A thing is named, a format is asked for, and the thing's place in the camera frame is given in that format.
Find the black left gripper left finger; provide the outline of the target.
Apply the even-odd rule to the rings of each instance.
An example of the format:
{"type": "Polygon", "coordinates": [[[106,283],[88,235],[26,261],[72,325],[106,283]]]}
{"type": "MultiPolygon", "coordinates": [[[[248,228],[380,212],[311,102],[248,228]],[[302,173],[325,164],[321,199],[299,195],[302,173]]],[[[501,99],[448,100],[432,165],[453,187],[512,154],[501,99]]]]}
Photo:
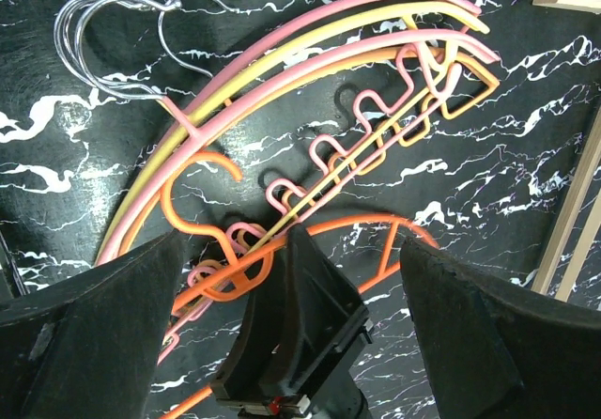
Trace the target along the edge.
{"type": "Polygon", "coordinates": [[[32,293],[2,254],[2,417],[143,417],[184,246],[172,231],[32,293]]]}

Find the orange wavy wire hanger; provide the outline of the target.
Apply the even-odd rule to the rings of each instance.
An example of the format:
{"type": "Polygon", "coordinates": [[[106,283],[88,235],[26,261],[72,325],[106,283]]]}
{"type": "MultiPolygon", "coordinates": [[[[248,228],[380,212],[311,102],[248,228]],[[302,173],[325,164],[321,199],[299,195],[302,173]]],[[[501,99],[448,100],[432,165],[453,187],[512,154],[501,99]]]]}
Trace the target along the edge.
{"type": "MultiPolygon", "coordinates": [[[[177,188],[178,205],[187,218],[222,220],[247,214],[263,223],[276,220],[263,192],[278,177],[313,183],[317,169],[307,150],[321,133],[351,145],[362,136],[352,114],[361,89],[377,89],[391,98],[401,87],[387,63],[343,70],[291,90],[242,120],[214,144],[244,173],[227,180],[211,163],[196,164],[177,188]]],[[[474,171],[483,148],[468,145],[481,130],[486,108],[476,105],[455,121],[431,116],[431,129],[414,148],[399,148],[375,174],[350,182],[332,203],[334,209],[380,206],[406,213],[432,230],[444,244],[477,245],[496,230],[477,194],[481,178],[474,171]]],[[[76,224],[63,233],[63,247],[50,259],[64,275],[90,268],[119,202],[153,155],[171,117],[150,101],[120,101],[99,106],[89,115],[83,141],[90,156],[79,173],[80,198],[73,202],[76,224]]]]}

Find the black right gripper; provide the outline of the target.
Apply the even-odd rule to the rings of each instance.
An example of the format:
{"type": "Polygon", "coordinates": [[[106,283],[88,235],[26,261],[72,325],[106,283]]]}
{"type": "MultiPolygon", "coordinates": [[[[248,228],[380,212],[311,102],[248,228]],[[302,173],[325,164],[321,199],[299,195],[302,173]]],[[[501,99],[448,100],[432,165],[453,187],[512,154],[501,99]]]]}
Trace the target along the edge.
{"type": "Polygon", "coordinates": [[[372,329],[358,290],[295,225],[210,389],[240,418],[368,418],[349,369],[372,329]]]}

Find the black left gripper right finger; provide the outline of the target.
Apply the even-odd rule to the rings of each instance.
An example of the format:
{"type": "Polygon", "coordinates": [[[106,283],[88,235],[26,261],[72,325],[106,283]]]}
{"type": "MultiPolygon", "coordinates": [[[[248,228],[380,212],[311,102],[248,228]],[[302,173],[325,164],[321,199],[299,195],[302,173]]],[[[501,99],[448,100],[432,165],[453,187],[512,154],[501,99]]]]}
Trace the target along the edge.
{"type": "Polygon", "coordinates": [[[597,418],[600,314],[407,238],[401,276],[442,418],[597,418]]]}

